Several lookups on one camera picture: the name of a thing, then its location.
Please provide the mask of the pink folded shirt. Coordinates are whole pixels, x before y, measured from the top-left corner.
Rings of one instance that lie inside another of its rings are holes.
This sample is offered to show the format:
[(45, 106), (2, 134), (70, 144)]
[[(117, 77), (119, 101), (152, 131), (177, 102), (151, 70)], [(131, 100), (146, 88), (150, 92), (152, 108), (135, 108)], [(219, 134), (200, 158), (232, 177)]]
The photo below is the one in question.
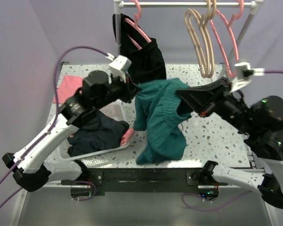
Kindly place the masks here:
[(78, 88), (82, 86), (83, 78), (79, 76), (65, 75), (57, 90), (58, 102), (63, 104), (69, 97), (73, 96)]

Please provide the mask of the pink hanger holding shorts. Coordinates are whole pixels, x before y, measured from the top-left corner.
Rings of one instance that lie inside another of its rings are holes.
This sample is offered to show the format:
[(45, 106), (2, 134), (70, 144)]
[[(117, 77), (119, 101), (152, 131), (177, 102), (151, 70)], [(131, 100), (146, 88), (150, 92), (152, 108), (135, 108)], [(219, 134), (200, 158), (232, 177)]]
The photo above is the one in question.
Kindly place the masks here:
[(139, 21), (139, 19), (141, 19), (141, 16), (142, 16), (142, 9), (141, 9), (141, 6), (139, 4), (139, 1), (137, 1), (137, 0), (130, 0), (130, 2), (132, 2), (136, 6), (137, 13), (134, 14), (134, 20), (131, 20), (129, 18), (125, 18), (125, 21), (132, 28), (134, 28), (139, 33), (139, 35), (141, 35), (145, 39), (145, 41), (147, 43), (150, 43), (151, 42), (151, 38), (138, 25), (138, 21)]

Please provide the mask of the black shorts on hanger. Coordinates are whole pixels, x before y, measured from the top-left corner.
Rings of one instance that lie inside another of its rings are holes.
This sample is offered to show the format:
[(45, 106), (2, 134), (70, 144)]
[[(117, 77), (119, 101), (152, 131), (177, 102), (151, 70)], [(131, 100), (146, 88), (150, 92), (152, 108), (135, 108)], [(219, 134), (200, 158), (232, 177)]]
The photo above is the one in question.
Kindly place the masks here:
[(131, 62), (128, 73), (136, 84), (153, 80), (166, 79), (166, 67), (162, 53), (155, 38), (151, 42), (146, 39), (129, 23), (133, 20), (121, 14), (120, 20), (120, 54)]

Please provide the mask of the white laundry basket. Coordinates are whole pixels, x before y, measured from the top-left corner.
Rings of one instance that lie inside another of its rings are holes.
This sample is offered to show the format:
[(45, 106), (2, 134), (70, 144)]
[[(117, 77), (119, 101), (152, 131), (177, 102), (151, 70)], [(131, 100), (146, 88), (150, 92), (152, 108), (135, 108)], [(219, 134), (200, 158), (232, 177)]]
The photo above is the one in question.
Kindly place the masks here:
[[(116, 121), (127, 122), (125, 110), (124, 110), (124, 108), (123, 108), (123, 106), (120, 102), (113, 102), (113, 103), (103, 107), (99, 111), (101, 111), (107, 117), (112, 118)], [(129, 139), (128, 142), (125, 145), (120, 146), (118, 148), (108, 149), (108, 150), (98, 151), (98, 152), (94, 152), (94, 153), (90, 153), (90, 154), (84, 154), (84, 155), (80, 155), (80, 156), (71, 157), (67, 153), (68, 148), (71, 146), (68, 143), (67, 138), (53, 151), (53, 153), (50, 155), (51, 159), (59, 159), (61, 161), (82, 160), (82, 159), (94, 157), (94, 156), (97, 156), (97, 155), (103, 155), (103, 154), (106, 154), (106, 153), (123, 150), (130, 145), (130, 139)]]

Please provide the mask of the dark navy garment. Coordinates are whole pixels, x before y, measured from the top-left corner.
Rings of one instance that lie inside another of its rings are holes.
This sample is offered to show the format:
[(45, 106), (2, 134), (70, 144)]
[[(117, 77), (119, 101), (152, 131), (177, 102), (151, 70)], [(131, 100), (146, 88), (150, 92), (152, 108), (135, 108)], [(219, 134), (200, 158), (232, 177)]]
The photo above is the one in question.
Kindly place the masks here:
[(67, 138), (71, 157), (120, 147), (122, 136), (129, 129), (125, 121), (116, 121), (101, 111), (96, 117)]

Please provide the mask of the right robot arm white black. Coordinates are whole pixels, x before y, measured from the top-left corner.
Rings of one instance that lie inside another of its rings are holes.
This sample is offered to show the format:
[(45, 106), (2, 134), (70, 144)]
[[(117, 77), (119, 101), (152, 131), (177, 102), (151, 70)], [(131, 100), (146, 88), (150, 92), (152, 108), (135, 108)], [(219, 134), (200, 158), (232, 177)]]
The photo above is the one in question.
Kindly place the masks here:
[(201, 118), (217, 114), (246, 135), (244, 143), (271, 170), (254, 174), (208, 161), (192, 174), (206, 185), (227, 183), (258, 193), (268, 204), (283, 209), (283, 99), (268, 96), (248, 107), (234, 96), (234, 85), (227, 78), (211, 84), (178, 89), (180, 111), (195, 112)]

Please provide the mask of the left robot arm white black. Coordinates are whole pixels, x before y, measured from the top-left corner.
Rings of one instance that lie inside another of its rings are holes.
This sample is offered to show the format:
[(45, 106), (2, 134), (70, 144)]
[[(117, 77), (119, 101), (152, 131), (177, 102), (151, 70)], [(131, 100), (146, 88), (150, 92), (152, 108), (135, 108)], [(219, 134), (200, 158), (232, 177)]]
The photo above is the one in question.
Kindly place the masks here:
[(87, 182), (89, 171), (81, 161), (46, 159), (67, 137), (95, 118), (99, 109), (118, 99), (131, 102), (141, 88), (128, 73), (121, 74), (124, 79), (104, 71), (89, 73), (82, 86), (57, 106), (54, 118), (25, 148), (2, 157), (21, 188), (34, 192), (51, 181), (71, 180), (78, 185)]

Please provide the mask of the teal green shorts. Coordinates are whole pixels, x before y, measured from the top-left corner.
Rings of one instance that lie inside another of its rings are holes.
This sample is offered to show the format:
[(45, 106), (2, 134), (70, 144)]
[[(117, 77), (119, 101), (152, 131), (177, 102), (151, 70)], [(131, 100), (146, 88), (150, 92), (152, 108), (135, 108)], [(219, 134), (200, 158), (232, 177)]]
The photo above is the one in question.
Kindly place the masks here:
[(135, 97), (135, 131), (145, 131), (147, 144), (137, 158), (138, 165), (159, 164), (182, 159), (186, 139), (179, 124), (190, 119), (190, 113), (180, 113), (178, 89), (187, 88), (179, 78), (155, 80), (139, 85)]

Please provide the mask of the pink garment in basket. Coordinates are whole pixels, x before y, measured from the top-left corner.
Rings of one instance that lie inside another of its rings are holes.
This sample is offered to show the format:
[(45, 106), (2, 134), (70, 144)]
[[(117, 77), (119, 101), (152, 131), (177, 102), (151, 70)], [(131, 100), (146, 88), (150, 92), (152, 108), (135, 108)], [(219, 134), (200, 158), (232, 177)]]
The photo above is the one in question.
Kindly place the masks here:
[(125, 134), (123, 134), (122, 138), (121, 138), (121, 142), (120, 145), (123, 146), (125, 145), (128, 140), (130, 139), (130, 137), (132, 136), (132, 134), (134, 133), (134, 129), (129, 128)]

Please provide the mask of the white metal clothes rack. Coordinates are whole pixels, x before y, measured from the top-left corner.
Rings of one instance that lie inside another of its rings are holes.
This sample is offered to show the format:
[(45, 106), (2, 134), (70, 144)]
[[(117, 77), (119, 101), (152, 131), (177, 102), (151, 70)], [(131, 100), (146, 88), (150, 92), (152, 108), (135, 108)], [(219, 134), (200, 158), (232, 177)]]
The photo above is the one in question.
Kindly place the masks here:
[[(210, 23), (211, 28), (213, 30), (214, 36), (217, 40), (217, 43), (219, 45), (221, 54), (224, 59), (224, 65), (223, 70), (226, 71), (229, 74), (232, 74), (231, 71), (231, 65), (230, 60), (232, 58), (235, 58), (237, 61), (239, 60), (239, 51), (238, 46), (240, 45), (240, 42), (242, 38), (244, 37), (253, 17), (258, 13), (263, 1), (262, 0), (254, 0), (252, 2), (245, 2), (243, 0), (237, 0), (235, 2), (220, 2), (218, 3), (215, 0), (206, 0), (204, 2), (139, 2), (141, 8), (167, 8), (167, 7), (197, 7), (197, 8), (207, 8), (207, 12), (200, 17), (200, 29), (203, 31), (206, 28), (207, 23)], [(116, 29), (116, 43), (118, 47), (118, 51), (120, 51), (121, 46), (121, 39), (120, 39), (120, 20), (121, 20), (121, 13), (123, 8), (130, 8), (130, 7), (136, 7), (132, 2), (124, 2), (122, 0), (115, 0), (114, 1), (114, 14), (115, 14), (115, 29)], [(217, 8), (218, 7), (233, 7), (233, 8), (239, 8), (238, 13), (232, 14), (230, 20), (227, 20), (224, 14), (222, 14)], [(243, 14), (244, 9), (249, 8), (250, 13), (245, 21), (245, 24), (239, 34), (239, 36), (236, 38), (233, 30), (232, 30), (232, 24), (234, 21), (237, 21)], [(225, 24), (229, 37), (232, 41), (232, 51), (229, 55), (226, 55), (225, 49), (223, 47), (223, 44), (220, 40), (220, 37), (218, 35), (218, 32), (215, 28), (213, 18), (214, 16), (220, 17), (220, 19)]]

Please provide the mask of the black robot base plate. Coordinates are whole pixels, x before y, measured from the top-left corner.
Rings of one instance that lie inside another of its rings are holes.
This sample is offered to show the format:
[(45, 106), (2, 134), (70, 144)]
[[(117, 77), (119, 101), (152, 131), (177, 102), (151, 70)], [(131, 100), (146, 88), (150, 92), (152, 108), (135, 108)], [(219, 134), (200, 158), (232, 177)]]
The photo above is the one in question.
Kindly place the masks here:
[(62, 180), (71, 186), (72, 197), (106, 193), (188, 193), (197, 192), (199, 186), (214, 187), (209, 177), (211, 164), (201, 168), (85, 168), (75, 181)]

